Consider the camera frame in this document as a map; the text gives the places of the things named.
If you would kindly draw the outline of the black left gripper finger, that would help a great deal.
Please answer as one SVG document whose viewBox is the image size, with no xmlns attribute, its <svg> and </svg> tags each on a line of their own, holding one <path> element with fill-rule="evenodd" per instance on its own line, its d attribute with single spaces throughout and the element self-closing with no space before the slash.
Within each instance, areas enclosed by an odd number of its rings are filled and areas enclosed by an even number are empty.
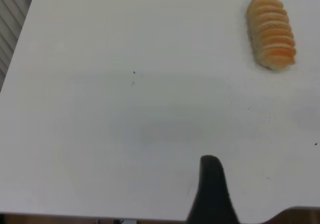
<svg viewBox="0 0 320 224">
<path fill-rule="evenodd" d="M 238 224 L 220 160 L 211 155 L 200 159 L 197 193 L 185 221 L 187 224 Z"/>
</svg>

